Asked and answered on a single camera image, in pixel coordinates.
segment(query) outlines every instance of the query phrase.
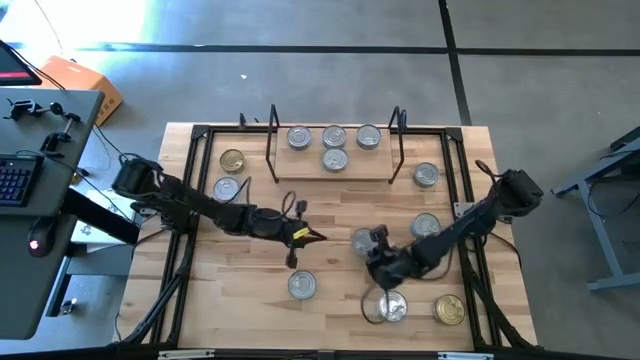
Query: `gray floor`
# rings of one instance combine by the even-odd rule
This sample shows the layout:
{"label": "gray floor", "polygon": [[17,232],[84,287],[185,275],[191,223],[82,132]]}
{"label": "gray floor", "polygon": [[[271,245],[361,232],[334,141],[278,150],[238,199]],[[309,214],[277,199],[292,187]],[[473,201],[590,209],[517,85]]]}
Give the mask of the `gray floor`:
{"label": "gray floor", "polygon": [[[79,0],[40,2],[69,48],[82,41],[444,44],[435,0],[140,1],[128,5],[126,21],[112,31],[105,27],[111,24],[109,16],[117,15],[113,9],[119,8],[118,1],[101,2],[104,8],[95,10],[101,16]],[[640,3],[632,0],[448,2],[458,46],[640,46],[635,21]],[[29,3],[14,2],[0,24],[0,35],[46,44],[37,52],[25,51],[37,61],[56,51],[51,45],[55,40],[47,35],[44,22],[37,34],[20,31],[20,19],[37,11]],[[73,9],[77,24],[65,23],[65,9]],[[125,104],[103,127],[106,135],[123,151],[151,158],[168,121],[235,121],[241,111],[265,119],[271,103],[278,105],[283,120],[381,122],[398,104],[407,109],[411,124],[460,123],[445,55],[69,49],[65,55],[111,79]],[[526,169],[545,190],[588,166],[609,142],[640,123],[640,58],[465,56],[460,64],[471,119],[474,125],[490,127],[500,168]],[[108,166],[105,149],[95,138],[81,164],[94,171],[93,180],[101,187],[108,186],[117,171],[115,161]],[[540,344],[558,351],[637,358],[640,291],[587,291],[586,282],[609,273],[581,200],[557,200],[548,194],[514,231]],[[84,304],[83,312],[47,319],[33,339],[2,341],[0,352],[106,344],[123,289],[121,280],[74,280],[69,294]]]}

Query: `monitor screen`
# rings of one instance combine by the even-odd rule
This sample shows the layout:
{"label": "monitor screen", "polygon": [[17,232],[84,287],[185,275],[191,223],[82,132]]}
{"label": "monitor screen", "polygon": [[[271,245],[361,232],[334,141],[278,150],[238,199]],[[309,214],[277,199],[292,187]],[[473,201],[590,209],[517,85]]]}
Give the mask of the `monitor screen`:
{"label": "monitor screen", "polygon": [[0,41],[0,86],[40,84],[42,80],[20,60],[9,45]]}

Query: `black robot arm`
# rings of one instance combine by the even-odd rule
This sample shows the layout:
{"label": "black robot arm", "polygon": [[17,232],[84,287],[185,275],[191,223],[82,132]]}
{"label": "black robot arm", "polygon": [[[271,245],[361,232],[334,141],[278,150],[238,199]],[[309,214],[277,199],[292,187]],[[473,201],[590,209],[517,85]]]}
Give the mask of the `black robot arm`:
{"label": "black robot arm", "polygon": [[297,266],[295,249],[326,240],[302,220],[306,201],[298,201],[294,218],[253,204],[219,202],[165,174],[159,164],[140,157],[123,161],[113,189],[121,196],[136,200],[132,207],[138,212],[158,211],[162,224],[171,230],[185,232],[191,215],[199,213],[227,234],[281,242],[290,249],[286,259],[290,268]]}
{"label": "black robot arm", "polygon": [[371,238],[378,246],[369,253],[367,269],[380,287],[389,290],[406,278],[421,278],[436,268],[458,241],[468,236],[485,236],[500,216],[525,216],[540,204],[542,190],[526,172],[507,170],[494,175],[484,163],[476,163],[493,180],[489,194],[439,234],[418,238],[398,249],[389,246],[384,225],[371,230]]}

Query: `cardboard box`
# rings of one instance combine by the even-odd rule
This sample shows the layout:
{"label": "cardboard box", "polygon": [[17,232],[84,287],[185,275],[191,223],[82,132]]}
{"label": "cardboard box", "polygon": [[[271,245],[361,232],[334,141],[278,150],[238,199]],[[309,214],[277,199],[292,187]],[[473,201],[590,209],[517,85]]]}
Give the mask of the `cardboard box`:
{"label": "cardboard box", "polygon": [[[96,119],[98,126],[107,121],[109,115],[122,103],[122,96],[104,75],[73,61],[54,55],[47,59],[40,69],[67,89],[102,91],[104,101]],[[37,87],[57,89],[49,80],[42,76],[40,78],[42,84]]]}

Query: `butcher block tabletop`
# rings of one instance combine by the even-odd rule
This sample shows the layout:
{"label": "butcher block tabletop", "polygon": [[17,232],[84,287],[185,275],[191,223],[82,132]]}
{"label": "butcher block tabletop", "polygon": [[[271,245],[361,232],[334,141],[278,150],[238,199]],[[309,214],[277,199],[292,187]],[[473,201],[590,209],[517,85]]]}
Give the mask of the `butcher block tabletop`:
{"label": "butcher block tabletop", "polygon": [[[159,162],[166,173],[182,178],[193,125],[167,124],[159,155]],[[473,191],[479,200],[487,194],[491,180],[475,166],[474,161],[482,160],[497,171],[489,130],[481,126],[461,129]],[[396,135],[391,138],[395,168],[400,152]],[[441,324],[433,317],[433,303],[442,295],[454,294],[465,302],[457,251],[453,252],[451,269],[443,279],[426,283],[407,280],[396,289],[408,302],[406,319],[398,323],[372,325],[361,315],[360,299],[371,280],[364,259],[351,248],[353,231],[386,224],[389,241],[403,246],[414,239],[410,224],[419,213],[434,214],[442,227],[453,222],[445,177],[455,176],[457,183],[461,184],[455,146],[450,146],[455,171],[454,174],[446,174],[439,137],[404,135],[403,139],[405,162],[392,185],[384,180],[282,180],[276,184],[264,159],[266,134],[215,134],[205,187],[207,195],[212,195],[217,179],[229,176],[220,167],[220,155],[227,149],[238,149],[244,153],[245,169],[232,176],[239,183],[251,176],[251,202],[259,207],[280,209],[286,193],[295,191],[298,200],[308,201],[304,219],[316,231],[327,236],[328,241],[312,243],[297,251],[298,269],[312,272],[317,280],[315,296],[297,300],[287,288],[287,280],[294,270],[285,266],[288,249],[283,244],[230,236],[217,229],[211,220],[201,217],[179,346],[472,350],[466,317],[457,326]],[[275,144],[271,146],[272,161],[276,158],[277,148]],[[194,187],[198,181],[204,144],[198,147],[198,151],[191,181]],[[421,162],[430,162],[440,170],[440,179],[431,188],[420,188],[412,179],[415,166]],[[458,185],[459,198],[464,198],[461,188]],[[244,193],[239,201],[244,201]],[[144,224],[140,236],[156,232],[159,228],[159,219],[152,218]],[[494,232],[513,242],[509,226],[500,223]],[[169,238],[170,233],[165,232],[135,250],[118,319],[123,336],[133,331],[158,296]],[[185,242],[186,237],[181,241],[181,249]],[[520,334],[536,343],[516,254],[491,236],[485,252],[496,302]],[[179,252],[176,266],[181,258],[182,253]],[[445,257],[427,277],[441,274],[446,265]],[[366,302],[372,307],[377,300],[375,291],[373,293]],[[162,339],[169,332],[174,300],[175,296],[167,307]],[[478,311],[483,335],[490,341],[486,312],[479,299]]]}

